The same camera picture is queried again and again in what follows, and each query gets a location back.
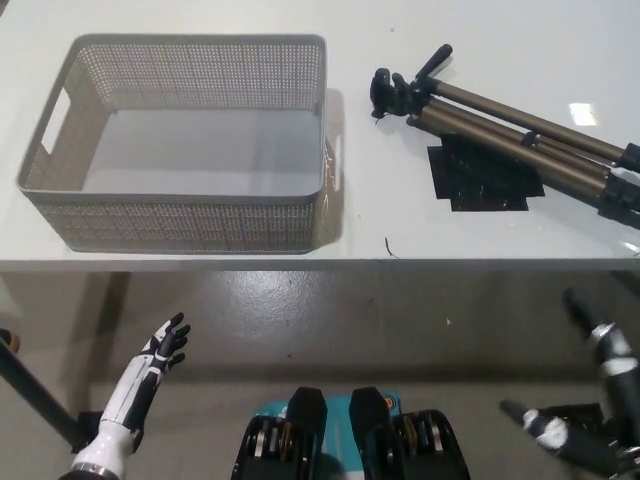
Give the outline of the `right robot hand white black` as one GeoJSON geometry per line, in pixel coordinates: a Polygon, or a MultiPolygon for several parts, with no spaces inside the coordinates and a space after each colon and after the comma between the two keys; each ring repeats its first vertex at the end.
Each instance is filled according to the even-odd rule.
{"type": "Polygon", "coordinates": [[[547,451],[566,456],[589,453],[614,459],[633,456],[639,451],[639,359],[616,323],[591,312],[574,290],[565,291],[563,302],[569,319],[591,347],[620,449],[615,451],[596,435],[519,402],[503,400],[500,409],[547,451]]]}

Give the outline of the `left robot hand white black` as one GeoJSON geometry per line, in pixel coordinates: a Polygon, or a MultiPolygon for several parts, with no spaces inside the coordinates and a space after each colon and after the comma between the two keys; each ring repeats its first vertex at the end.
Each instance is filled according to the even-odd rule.
{"type": "Polygon", "coordinates": [[[174,315],[131,359],[103,411],[100,424],[120,425],[133,434],[143,430],[163,377],[186,358],[183,348],[191,326],[183,325],[183,320],[182,312],[174,315]]]}

